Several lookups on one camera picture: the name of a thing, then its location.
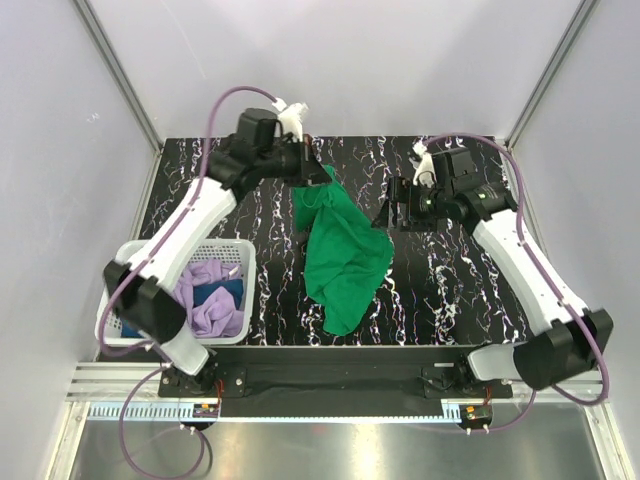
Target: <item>purple cloth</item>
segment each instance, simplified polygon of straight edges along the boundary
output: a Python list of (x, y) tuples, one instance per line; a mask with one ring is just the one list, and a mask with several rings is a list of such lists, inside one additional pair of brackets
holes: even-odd
[(196, 337), (235, 337), (240, 333), (244, 312), (236, 310), (233, 295), (218, 288), (202, 305), (194, 307), (193, 287), (241, 276), (238, 265), (223, 264), (215, 258), (187, 265), (173, 290), (173, 298), (186, 309), (187, 323)]

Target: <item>laundry basket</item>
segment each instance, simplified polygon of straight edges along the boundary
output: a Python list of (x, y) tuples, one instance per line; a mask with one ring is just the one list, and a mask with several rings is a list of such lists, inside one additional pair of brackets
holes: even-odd
[[(125, 263), (131, 256), (140, 250), (147, 240), (134, 240), (127, 242), (116, 253), (116, 261)], [(217, 258), (223, 263), (237, 263), (242, 271), (242, 283), (244, 285), (244, 297), (240, 305), (240, 310), (244, 311), (242, 319), (242, 330), (235, 337), (226, 338), (199, 338), (203, 345), (233, 345), (241, 342), (249, 333), (249, 321), (253, 308), (253, 294), (256, 278), (256, 249), (247, 240), (227, 240), (212, 239), (205, 240), (191, 256), (189, 263), (201, 262), (209, 258)], [(98, 338), (98, 327), (100, 317), (107, 306), (109, 294), (105, 288), (98, 307), (95, 335)], [(122, 322), (113, 313), (109, 314), (104, 332), (104, 341), (107, 345), (114, 347), (126, 347), (140, 341), (139, 338), (121, 338)]]

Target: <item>black marble tabletop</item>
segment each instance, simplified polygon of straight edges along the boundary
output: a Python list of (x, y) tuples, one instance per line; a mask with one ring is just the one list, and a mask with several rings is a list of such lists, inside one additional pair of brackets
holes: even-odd
[[(391, 175), (413, 177), (413, 144), (425, 137), (316, 138), (321, 163), (371, 219), (380, 210)], [(500, 156), (484, 144), (464, 142), (481, 161), (487, 181), (506, 181)], [(140, 238), (152, 237), (196, 176), (203, 141), (167, 140)], [(459, 226), (439, 233), (390, 232), (395, 255), (385, 281), (355, 332), (337, 337), (322, 329), (323, 307), (306, 296), (306, 232), (293, 227), (291, 191), (265, 180), (210, 237), (244, 238), (257, 252), (256, 293), (248, 345), (427, 345), (524, 340), (524, 312), (491, 258)]]

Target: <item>green towel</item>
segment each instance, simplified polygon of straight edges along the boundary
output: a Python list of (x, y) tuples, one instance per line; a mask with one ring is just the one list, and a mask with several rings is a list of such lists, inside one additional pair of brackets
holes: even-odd
[(333, 178), (330, 185), (293, 191), (297, 230), (313, 224), (304, 279), (307, 295), (325, 306), (324, 330), (346, 335), (367, 311), (393, 257), (387, 234), (371, 222)]

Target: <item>white backdrop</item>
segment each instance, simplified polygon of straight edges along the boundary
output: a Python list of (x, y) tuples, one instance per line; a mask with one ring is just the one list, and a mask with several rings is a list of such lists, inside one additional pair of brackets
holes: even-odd
[[(225, 89), (311, 107), (310, 133), (505, 136), (579, 0), (91, 0), (161, 136)], [(220, 133), (238, 111), (229, 102)]]
[(553, 265), (614, 329), (611, 399), (640, 468), (640, 4), (600, 2), (516, 146)]
[(153, 153), (72, 2), (3, 2), (0, 65), (0, 478), (40, 479)]

